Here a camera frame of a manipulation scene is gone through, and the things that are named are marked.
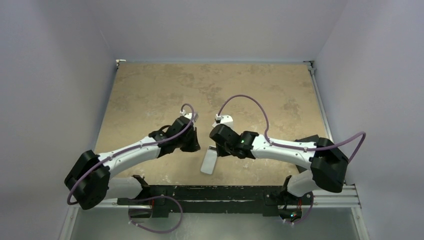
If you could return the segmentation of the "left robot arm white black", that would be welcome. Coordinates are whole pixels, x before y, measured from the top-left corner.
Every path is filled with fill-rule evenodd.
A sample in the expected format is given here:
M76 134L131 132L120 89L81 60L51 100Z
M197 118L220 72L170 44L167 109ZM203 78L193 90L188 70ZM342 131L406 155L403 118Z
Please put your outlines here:
M126 198L138 205L146 203L148 185L141 176L118 178L117 175L176 149L189 153L199 151L201 147L194 126L197 118L197 113L186 113L172 125L155 130L123 148L99 154L92 150L83 152L64 180L69 189L67 204L79 204L82 209L89 210L107 199Z

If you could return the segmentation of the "white remote control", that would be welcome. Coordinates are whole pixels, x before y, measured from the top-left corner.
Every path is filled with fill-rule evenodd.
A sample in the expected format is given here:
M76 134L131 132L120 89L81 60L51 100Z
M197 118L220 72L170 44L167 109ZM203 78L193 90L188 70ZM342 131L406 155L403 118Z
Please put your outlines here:
M200 172L207 175L212 175L216 161L218 158L218 152L215 146L210 145L205 153L203 158L202 165L200 167Z

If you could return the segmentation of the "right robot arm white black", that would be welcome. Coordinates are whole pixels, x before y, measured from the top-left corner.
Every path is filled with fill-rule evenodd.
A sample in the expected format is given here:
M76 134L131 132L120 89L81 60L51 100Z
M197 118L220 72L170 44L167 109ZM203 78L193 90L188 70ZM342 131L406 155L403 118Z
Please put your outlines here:
M288 204L314 190L340 193L345 181L348 157L327 138L301 142L279 139L266 140L253 131L236 133L229 126L218 124L209 134L220 157L239 159L269 159L304 168L304 172L289 177L280 196Z

